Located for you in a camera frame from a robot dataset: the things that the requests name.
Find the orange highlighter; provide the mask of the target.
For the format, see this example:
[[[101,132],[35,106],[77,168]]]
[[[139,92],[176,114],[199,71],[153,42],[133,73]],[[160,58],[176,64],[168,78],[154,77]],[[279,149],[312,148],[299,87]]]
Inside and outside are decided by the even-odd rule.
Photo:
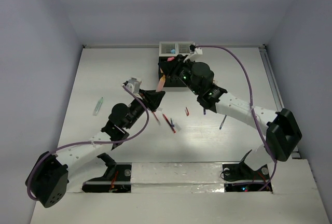
[[[160,79],[159,79],[159,82],[158,82],[158,85],[157,85],[157,88],[156,88],[156,92],[160,92],[162,91],[163,87],[164,87],[164,84],[165,84],[165,77],[162,76]]]

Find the green highlighter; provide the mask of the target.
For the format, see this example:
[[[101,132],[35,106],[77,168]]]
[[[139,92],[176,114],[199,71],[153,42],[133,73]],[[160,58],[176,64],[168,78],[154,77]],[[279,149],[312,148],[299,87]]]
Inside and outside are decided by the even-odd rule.
[[[93,115],[94,115],[94,116],[97,116],[97,115],[98,115],[98,113],[99,113],[99,111],[100,111],[100,109],[101,109],[102,104],[103,104],[103,97],[101,97],[101,98],[98,100],[98,102],[97,102],[97,104],[96,104],[96,106],[95,106],[95,108],[94,108],[94,111],[93,111]]]

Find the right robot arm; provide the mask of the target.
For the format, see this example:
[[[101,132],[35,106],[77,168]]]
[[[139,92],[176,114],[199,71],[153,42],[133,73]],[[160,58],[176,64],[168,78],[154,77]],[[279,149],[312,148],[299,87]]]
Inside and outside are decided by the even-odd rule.
[[[204,109],[245,123],[264,137],[264,143],[249,152],[239,165],[242,177],[253,177],[267,163],[287,161],[302,139],[292,111],[264,109],[232,95],[215,84],[214,73],[206,63],[178,55],[169,61],[159,61],[158,65],[166,77],[178,79],[190,89]]]

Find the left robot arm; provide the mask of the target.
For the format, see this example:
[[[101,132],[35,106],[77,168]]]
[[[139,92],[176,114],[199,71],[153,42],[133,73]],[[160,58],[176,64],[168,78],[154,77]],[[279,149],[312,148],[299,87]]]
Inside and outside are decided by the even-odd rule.
[[[142,114],[156,111],[165,92],[140,89],[137,95],[130,95],[133,101],[129,105],[114,105],[106,125],[95,137],[61,146],[54,151],[46,151],[39,156],[25,181],[30,199],[40,202],[45,208],[54,206],[65,195],[70,176],[95,158],[103,162],[96,170],[100,177],[91,181],[108,181],[110,191],[119,189],[114,183],[121,170],[108,152],[142,133],[139,130],[130,136],[127,130],[133,127]]]

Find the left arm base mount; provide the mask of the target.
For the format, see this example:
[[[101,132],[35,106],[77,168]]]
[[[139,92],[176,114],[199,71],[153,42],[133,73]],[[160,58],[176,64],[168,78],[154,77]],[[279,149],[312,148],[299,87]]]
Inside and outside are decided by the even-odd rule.
[[[85,193],[130,193],[132,164],[117,164],[108,167],[100,177],[83,183]]]

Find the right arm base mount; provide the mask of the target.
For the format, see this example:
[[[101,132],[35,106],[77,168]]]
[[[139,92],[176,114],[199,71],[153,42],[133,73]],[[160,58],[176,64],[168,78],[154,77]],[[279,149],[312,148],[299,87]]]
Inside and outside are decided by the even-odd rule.
[[[226,192],[273,192],[268,166],[265,164],[254,171],[245,164],[251,151],[238,163],[223,164],[220,178],[225,182]]]

